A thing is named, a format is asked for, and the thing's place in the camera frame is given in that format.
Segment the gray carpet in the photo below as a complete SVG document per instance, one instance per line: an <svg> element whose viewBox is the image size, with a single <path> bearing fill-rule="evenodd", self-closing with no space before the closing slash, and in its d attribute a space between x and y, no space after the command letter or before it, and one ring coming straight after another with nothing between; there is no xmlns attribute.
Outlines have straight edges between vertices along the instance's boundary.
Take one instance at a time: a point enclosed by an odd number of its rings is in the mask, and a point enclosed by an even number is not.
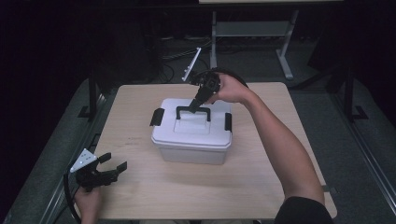
<svg viewBox="0 0 396 224"><path fill-rule="evenodd" d="M306 65L315 44L293 42L287 59L295 79L286 81L273 51L279 43L281 42L263 42L258 47L250 46L249 49L234 54L219 54L218 65L233 69L247 82L281 81L288 86L306 80L317 72ZM167 53L170 55L183 51L186 46L193 46L193 43L169 44ZM207 52L204 52L200 58L206 63L209 61ZM176 71L171 83L181 82L183 70L190 61L191 58L166 63ZM194 69L205 69L205 64L197 62ZM164 72L167 77L171 77L172 71L169 67L165 67ZM161 83L164 79L165 77L162 76L153 83ZM334 222L337 224L396 223L396 216L390 210L367 168L343 114L334 103L333 98L342 96L342 93L328 94L324 90L326 81L327 79L324 78L304 91L291 91L290 94L324 178L331 188L338 210ZM102 131L116 93L117 88L106 95L106 99L99 104L100 110L95 120L88 122L87 119L78 118L79 110L84 105L88 105L88 83L85 81L81 84L12 206L8 223L52 223L56 215L60 214L65 205L64 198L62 194L59 199L53 198L53 195L57 192L63 172L67 164L84 147L90 145L95 134ZM368 144L375 149L374 154L378 162L393 186L396 186L395 129L391 127L368 91L359 82L356 82L355 105L361 105L369 117L366 120L357 120L356 126ZM56 204L54 203L56 200L59 200L56 207L49 206ZM66 209L56 223L74 223L74 220ZM131 221L100 220L100 223L131 223Z"/></svg>

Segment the wooden table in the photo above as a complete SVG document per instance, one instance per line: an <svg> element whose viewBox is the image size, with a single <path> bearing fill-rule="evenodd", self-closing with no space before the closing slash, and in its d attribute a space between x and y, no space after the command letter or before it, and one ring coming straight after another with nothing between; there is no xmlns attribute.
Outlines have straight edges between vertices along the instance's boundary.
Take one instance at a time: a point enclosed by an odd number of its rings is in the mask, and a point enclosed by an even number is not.
<svg viewBox="0 0 396 224"><path fill-rule="evenodd" d="M230 3L315 3L315 2L339 2L343 0L199 0L206 4L230 4Z"/></svg>
<svg viewBox="0 0 396 224"><path fill-rule="evenodd" d="M273 112L297 135L326 185L286 86L249 83ZM109 219L268 219L275 218L283 191L268 161L248 111L234 104L233 142L223 165L164 161L151 142L154 110L165 98L192 98L189 84L120 87L103 129L96 156L112 159L98 166L114 169L128 161L119 180L103 187L101 218ZM336 208L329 192L326 206Z"/></svg>

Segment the metal bar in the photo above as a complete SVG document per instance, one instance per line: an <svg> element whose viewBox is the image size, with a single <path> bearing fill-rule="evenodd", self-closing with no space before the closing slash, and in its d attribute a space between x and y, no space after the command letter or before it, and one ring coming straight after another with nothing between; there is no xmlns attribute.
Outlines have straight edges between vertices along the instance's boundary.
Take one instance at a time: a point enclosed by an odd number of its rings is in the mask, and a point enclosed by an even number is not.
<svg viewBox="0 0 396 224"><path fill-rule="evenodd" d="M298 10L294 10L290 18L289 27L285 34L285 42L283 43L282 50L280 51L281 57L285 57L286 50L288 50L291 35L293 34L294 26L297 21L297 16L298 16Z"/></svg>
<svg viewBox="0 0 396 224"><path fill-rule="evenodd" d="M293 80L293 74L291 73L288 61L286 60L285 56L282 56L280 49L276 50L276 56L279 59L280 66L282 67L283 74L285 74L285 78L287 80Z"/></svg>
<svg viewBox="0 0 396 224"><path fill-rule="evenodd" d="M194 67L195 61L197 61L197 58L198 58L200 52L201 52L201 48L197 48L197 52L195 53L195 56L192 59L190 65L187 66L186 70L184 70L185 74L184 74L184 77L182 78L183 81L186 81L187 77L189 76L190 71Z"/></svg>
<svg viewBox="0 0 396 224"><path fill-rule="evenodd" d="M288 21L218 21L216 36L285 36Z"/></svg>
<svg viewBox="0 0 396 224"><path fill-rule="evenodd" d="M210 68L218 66L218 60L216 58L216 29L216 11L214 11L212 19L212 51L210 52Z"/></svg>

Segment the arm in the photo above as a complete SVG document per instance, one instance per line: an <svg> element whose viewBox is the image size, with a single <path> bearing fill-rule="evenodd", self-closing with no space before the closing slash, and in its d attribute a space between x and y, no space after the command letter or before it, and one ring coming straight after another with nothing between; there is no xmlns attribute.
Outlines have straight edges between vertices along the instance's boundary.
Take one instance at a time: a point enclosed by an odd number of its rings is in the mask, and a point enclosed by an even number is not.
<svg viewBox="0 0 396 224"><path fill-rule="evenodd" d="M91 192L87 192L84 188L79 188L76 192L75 200L81 213L81 224L97 223L102 201L101 188L94 188Z"/></svg>
<svg viewBox="0 0 396 224"><path fill-rule="evenodd" d="M324 204L324 194L314 165L297 137L266 106L253 91L235 78L219 74L220 91L208 103L223 100L241 103L254 120L262 144L274 167L285 199L305 197Z"/></svg>

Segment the box lid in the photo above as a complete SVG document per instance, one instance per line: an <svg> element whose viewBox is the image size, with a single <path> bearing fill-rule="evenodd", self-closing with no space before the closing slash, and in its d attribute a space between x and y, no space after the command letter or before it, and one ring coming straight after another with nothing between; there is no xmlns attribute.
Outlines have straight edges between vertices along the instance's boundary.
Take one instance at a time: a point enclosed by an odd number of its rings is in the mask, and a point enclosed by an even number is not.
<svg viewBox="0 0 396 224"><path fill-rule="evenodd" d="M154 124L152 141L169 147L211 151L227 149L232 141L231 105L216 101L213 105L202 105L199 111L192 114L187 110L191 100L163 100L160 108L163 115Z"/></svg>

